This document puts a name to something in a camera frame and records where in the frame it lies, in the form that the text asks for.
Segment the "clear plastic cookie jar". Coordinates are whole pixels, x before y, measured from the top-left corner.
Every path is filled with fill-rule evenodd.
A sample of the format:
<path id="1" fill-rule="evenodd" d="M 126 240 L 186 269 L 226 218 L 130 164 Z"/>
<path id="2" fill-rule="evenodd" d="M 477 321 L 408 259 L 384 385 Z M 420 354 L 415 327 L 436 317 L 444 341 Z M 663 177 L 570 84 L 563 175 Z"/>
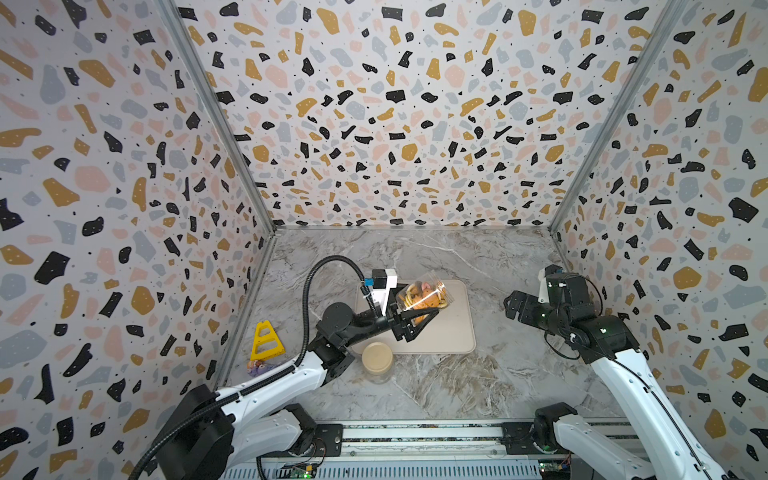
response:
<path id="1" fill-rule="evenodd" d="M 447 285 L 434 273 L 428 272 L 403 287 L 396 295 L 402 311 L 426 308 L 446 308 L 453 298 Z"/>

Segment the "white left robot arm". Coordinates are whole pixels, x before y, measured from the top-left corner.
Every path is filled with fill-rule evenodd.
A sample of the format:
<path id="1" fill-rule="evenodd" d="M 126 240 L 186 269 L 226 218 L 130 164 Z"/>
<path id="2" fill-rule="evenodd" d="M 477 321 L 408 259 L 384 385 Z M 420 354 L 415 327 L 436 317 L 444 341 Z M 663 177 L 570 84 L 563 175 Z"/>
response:
<path id="1" fill-rule="evenodd" d="M 218 479 L 229 467 L 273 452 L 308 447 L 315 421 L 295 397 L 341 376 L 354 361 L 353 345 L 392 331 L 414 340 L 439 314 L 437 307 L 378 316 L 345 303 L 328 307 L 299 365 L 288 364 L 248 382 L 187 392 L 153 441 L 167 479 Z"/>

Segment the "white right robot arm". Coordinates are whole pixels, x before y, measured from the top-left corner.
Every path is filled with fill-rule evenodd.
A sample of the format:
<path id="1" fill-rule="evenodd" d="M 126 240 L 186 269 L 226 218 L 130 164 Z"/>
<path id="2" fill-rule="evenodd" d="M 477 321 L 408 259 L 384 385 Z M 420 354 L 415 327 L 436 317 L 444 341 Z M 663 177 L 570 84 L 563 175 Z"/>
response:
<path id="1" fill-rule="evenodd" d="M 640 440 L 639 457 L 598 432 L 566 403 L 540 408 L 532 441 L 546 453 L 571 453 L 605 479 L 724 479 L 726 470 L 706 451 L 672 406 L 624 321 L 598 315 L 593 283 L 550 265 L 539 274 L 536 295 L 505 298 L 511 320 L 557 336 L 576 351 L 608 387 Z"/>

